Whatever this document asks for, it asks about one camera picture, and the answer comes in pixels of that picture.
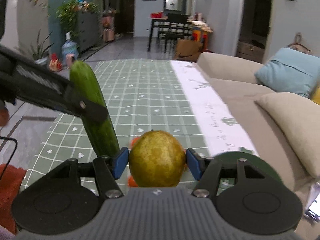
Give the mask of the person's left hand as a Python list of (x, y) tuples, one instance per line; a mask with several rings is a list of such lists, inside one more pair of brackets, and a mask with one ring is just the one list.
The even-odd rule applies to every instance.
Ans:
[(6, 126), (9, 121), (9, 112), (5, 106), (5, 102), (0, 100), (0, 126)]

